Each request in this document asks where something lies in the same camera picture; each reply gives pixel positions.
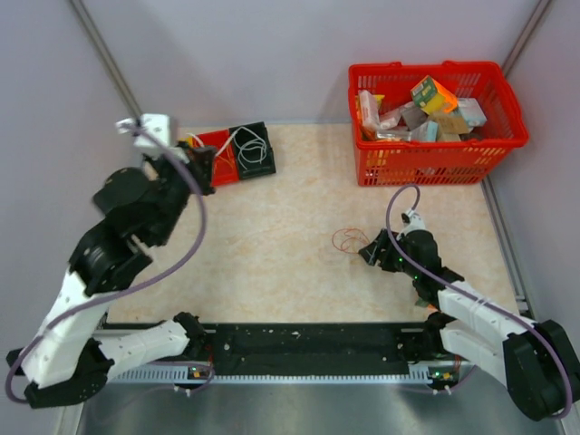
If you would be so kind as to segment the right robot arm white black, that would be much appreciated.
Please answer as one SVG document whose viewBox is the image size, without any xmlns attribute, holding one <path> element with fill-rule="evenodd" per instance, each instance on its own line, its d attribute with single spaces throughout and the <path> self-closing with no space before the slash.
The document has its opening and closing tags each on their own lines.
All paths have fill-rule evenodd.
<svg viewBox="0 0 580 435">
<path fill-rule="evenodd" d="M 564 327 L 511 313 L 479 294 L 442 264 L 431 232 L 383 229 L 358 253 L 371 266 L 410 277 L 420 299 L 436 308 L 422 337 L 429 356 L 453 353 L 474 363 L 533 421 L 562 416 L 578 402 L 579 359 Z"/>
</svg>

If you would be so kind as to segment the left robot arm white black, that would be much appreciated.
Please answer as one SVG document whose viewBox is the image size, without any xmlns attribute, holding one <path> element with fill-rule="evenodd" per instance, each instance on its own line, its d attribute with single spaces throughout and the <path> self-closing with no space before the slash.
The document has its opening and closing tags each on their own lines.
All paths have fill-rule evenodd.
<svg viewBox="0 0 580 435">
<path fill-rule="evenodd" d="M 27 378 L 24 403 L 33 409 L 82 403 L 128 370 L 165 358 L 192 360 L 205 351 L 203 326 L 185 312 L 116 339 L 93 336 L 114 297 L 151 264 L 142 247 L 168 243 L 191 194 L 170 160 L 147 161 L 155 179 L 140 168 L 119 169 L 93 196 L 103 219 L 73 250 L 33 350 L 15 349 L 6 357 L 11 372 Z"/>
</svg>

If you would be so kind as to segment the red plastic bin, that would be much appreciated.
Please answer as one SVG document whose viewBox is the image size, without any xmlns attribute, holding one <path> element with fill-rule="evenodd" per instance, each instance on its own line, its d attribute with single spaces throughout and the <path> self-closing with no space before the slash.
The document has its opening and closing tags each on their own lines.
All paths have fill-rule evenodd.
<svg viewBox="0 0 580 435">
<path fill-rule="evenodd" d="M 240 181 L 229 130 L 190 133 L 188 141 L 192 147 L 205 145 L 217 149 L 218 154 L 214 160 L 213 187 L 217 188 Z"/>
</svg>

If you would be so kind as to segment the black plastic bin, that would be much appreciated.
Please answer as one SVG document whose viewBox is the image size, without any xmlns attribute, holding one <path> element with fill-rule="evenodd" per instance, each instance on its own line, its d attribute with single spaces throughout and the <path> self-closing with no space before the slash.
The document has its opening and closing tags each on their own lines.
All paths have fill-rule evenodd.
<svg viewBox="0 0 580 435">
<path fill-rule="evenodd" d="M 240 180 L 276 174 L 276 162 L 263 121 L 229 129 Z"/>
</svg>

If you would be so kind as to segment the green orange carton on table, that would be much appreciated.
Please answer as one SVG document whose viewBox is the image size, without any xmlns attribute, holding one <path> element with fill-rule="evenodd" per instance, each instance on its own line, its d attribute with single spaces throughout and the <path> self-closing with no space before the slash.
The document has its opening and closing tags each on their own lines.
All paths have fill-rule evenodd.
<svg viewBox="0 0 580 435">
<path fill-rule="evenodd" d="M 421 307 L 421 308 L 425 308 L 431 311 L 438 311 L 439 308 L 437 306 L 435 306 L 434 304 L 429 303 L 428 301 L 422 299 L 422 298 L 418 298 L 416 303 L 416 306 Z"/>
</svg>

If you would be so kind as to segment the red shopping basket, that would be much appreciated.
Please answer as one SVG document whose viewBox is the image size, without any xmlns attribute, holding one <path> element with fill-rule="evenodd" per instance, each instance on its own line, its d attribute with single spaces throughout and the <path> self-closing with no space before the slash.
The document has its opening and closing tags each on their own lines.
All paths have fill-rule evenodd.
<svg viewBox="0 0 580 435">
<path fill-rule="evenodd" d="M 394 109 L 410 100 L 411 88 L 427 75 L 456 96 L 478 101 L 487 117 L 478 139 L 457 142 L 369 140 L 359 120 L 359 91 L 383 96 L 387 107 Z M 524 147 L 529 141 L 517 97 L 497 63 L 359 63 L 350 66 L 348 80 L 354 167 L 361 186 L 478 183 L 511 151 Z"/>
</svg>

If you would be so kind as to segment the pink white packet in basket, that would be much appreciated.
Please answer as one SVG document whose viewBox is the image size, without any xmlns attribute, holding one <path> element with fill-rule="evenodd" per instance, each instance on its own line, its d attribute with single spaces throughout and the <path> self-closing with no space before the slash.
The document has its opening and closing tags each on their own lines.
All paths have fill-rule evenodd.
<svg viewBox="0 0 580 435">
<path fill-rule="evenodd" d="M 367 90 L 361 90 L 358 100 L 362 126 L 367 130 L 377 131 L 380 128 L 380 118 L 375 96 Z"/>
</svg>

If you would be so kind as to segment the brown cardboard box in basket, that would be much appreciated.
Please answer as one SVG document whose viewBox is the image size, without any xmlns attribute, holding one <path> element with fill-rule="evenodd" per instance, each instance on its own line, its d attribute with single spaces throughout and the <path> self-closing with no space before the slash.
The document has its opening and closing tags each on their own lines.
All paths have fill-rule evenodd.
<svg viewBox="0 0 580 435">
<path fill-rule="evenodd" d="M 464 118 L 458 112 L 435 112 L 428 117 L 429 121 L 437 124 L 438 130 L 436 141 L 455 142 L 461 141 L 461 136 L 472 131 Z"/>
</svg>

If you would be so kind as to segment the green yellow carton in basket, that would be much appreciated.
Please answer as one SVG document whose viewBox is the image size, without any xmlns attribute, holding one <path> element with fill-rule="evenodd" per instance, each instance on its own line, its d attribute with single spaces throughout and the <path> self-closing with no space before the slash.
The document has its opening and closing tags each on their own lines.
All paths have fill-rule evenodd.
<svg viewBox="0 0 580 435">
<path fill-rule="evenodd" d="M 450 113 L 458 107 L 458 99 L 430 75 L 411 88 L 411 99 L 427 115 L 436 112 Z"/>
</svg>

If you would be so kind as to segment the light blue box in basket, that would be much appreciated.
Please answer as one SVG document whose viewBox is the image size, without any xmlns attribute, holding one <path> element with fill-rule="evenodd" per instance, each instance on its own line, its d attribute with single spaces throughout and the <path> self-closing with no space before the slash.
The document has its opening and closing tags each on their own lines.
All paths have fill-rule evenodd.
<svg viewBox="0 0 580 435">
<path fill-rule="evenodd" d="M 483 127 L 488 121 L 475 98 L 458 98 L 457 110 L 471 129 Z"/>
</svg>

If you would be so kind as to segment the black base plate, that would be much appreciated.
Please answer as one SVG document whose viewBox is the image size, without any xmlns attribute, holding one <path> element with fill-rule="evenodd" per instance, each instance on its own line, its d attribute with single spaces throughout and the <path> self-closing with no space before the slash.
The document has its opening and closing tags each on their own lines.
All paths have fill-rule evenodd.
<svg viewBox="0 0 580 435">
<path fill-rule="evenodd" d="M 218 375 L 407 374 L 420 362 L 452 362 L 423 323 L 205 324 L 198 357 Z"/>
</svg>

